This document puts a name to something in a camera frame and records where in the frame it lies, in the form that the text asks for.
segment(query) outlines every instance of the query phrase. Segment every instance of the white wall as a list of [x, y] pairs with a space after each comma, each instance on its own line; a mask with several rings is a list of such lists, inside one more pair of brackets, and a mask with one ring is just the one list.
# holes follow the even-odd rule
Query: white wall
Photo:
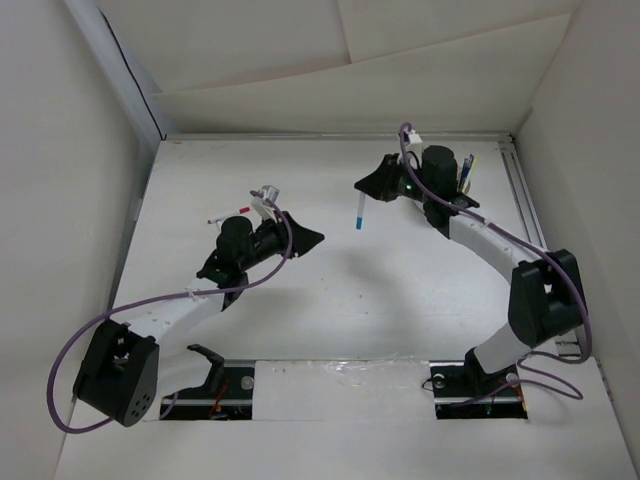
[[105, 307], [137, 141], [61, 0], [0, 2], [0, 64], [0, 478], [37, 480], [63, 439], [48, 368]]
[[586, 0], [517, 135], [549, 246], [564, 246], [578, 257], [595, 324], [595, 354], [636, 465], [639, 19], [636, 0]]

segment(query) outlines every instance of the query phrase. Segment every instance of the robotic arm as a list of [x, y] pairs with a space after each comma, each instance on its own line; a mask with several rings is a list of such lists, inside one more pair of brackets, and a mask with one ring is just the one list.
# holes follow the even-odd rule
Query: robotic arm
[[[129, 427], [149, 411], [156, 395], [189, 388], [217, 391], [224, 359], [201, 345], [173, 354], [176, 342], [199, 323], [229, 308], [248, 285], [247, 270], [274, 255], [285, 255], [287, 229], [264, 199], [275, 202], [279, 191], [265, 186], [252, 207], [262, 223], [234, 216], [222, 224], [216, 249], [189, 284], [189, 296], [168, 300], [129, 323], [106, 320], [96, 329], [73, 392], [118, 423]], [[291, 227], [289, 258], [300, 257], [324, 240], [324, 235], [298, 225], [283, 212]], [[224, 295], [199, 296], [199, 291], [231, 289]]]
[[[476, 210], [478, 202], [458, 191], [457, 162], [443, 146], [422, 148], [420, 137], [408, 135], [416, 177], [448, 204]], [[508, 322], [484, 343], [470, 349], [458, 381], [468, 396], [490, 392], [513, 365], [547, 340], [580, 326], [579, 309], [566, 284], [547, 263], [529, 250], [513, 244], [476, 218], [434, 201], [417, 187], [398, 154], [385, 155], [380, 166], [359, 180], [355, 188], [376, 200], [390, 202], [399, 196], [420, 202], [428, 222], [446, 238], [472, 250], [511, 285]], [[584, 299], [575, 257], [566, 250], [548, 252], [569, 276]]]

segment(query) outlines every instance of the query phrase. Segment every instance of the white table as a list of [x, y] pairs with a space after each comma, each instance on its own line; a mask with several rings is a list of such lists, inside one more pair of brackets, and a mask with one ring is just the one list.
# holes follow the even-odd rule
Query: white table
[[[522, 219], [529, 231], [535, 221], [522, 184], [510, 182], [514, 165], [503, 163], [510, 145], [498, 140], [432, 143], [458, 159], [479, 157], [471, 195], [522, 234]], [[248, 204], [247, 192], [263, 184], [279, 187], [280, 206], [327, 239], [184, 340], [228, 359], [265, 360], [254, 420], [146, 421], [68, 436], [56, 478], [635, 478], [593, 360], [531, 362], [574, 382], [582, 402], [525, 388], [528, 421], [435, 419], [420, 389], [424, 360], [462, 358], [504, 324], [508, 286], [408, 201], [368, 201], [355, 230], [353, 183], [396, 150], [393, 137], [164, 142], [116, 305], [183, 288], [215, 246], [207, 219]], [[96, 418], [79, 404], [73, 423]]]

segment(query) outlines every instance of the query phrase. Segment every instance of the red wire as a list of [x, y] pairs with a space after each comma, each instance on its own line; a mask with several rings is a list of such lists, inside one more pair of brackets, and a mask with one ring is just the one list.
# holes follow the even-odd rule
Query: red wire
[[209, 410], [209, 418], [213, 417], [213, 414], [216, 413], [216, 410], [218, 408], [218, 403], [220, 403], [220, 399], [226, 393], [228, 388], [229, 388], [229, 380], [224, 382], [224, 385], [222, 386], [222, 390], [220, 390], [220, 393], [216, 397], [216, 401], [213, 404], [213, 407], [211, 407], [211, 410]]

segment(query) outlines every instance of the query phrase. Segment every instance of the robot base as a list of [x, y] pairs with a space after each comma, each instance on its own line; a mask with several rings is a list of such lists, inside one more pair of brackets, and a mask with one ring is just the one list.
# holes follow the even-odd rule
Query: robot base
[[[527, 418], [524, 397], [519, 389], [506, 388], [494, 397], [485, 398], [472, 405], [458, 406], [456, 404], [480, 396], [465, 379], [464, 362], [432, 361], [429, 362], [429, 366], [436, 417], [439, 420]], [[517, 375], [518, 372], [514, 365], [506, 373]], [[503, 381], [498, 379], [495, 382], [489, 382], [483, 390], [490, 392], [499, 387]]]

